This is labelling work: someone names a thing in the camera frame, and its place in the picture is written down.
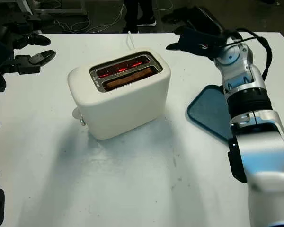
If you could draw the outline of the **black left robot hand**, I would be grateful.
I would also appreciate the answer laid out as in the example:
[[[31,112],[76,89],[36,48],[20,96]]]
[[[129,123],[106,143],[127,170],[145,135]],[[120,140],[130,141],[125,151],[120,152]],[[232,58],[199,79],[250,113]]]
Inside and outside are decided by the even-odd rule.
[[[49,46],[51,40],[37,33],[53,22],[48,14],[32,15],[29,12],[0,13],[0,92],[4,92],[7,73],[35,74],[50,62],[56,51],[48,50],[30,55],[15,55],[28,45]]]

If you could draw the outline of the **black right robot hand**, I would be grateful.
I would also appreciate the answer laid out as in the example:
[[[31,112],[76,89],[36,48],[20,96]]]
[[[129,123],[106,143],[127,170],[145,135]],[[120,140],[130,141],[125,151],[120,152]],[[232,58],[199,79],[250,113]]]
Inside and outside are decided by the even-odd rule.
[[[178,42],[169,44],[167,50],[181,50],[199,56],[215,55],[225,45],[227,37],[224,27],[205,7],[181,7],[162,17],[162,22],[184,25],[175,29],[180,36]]]

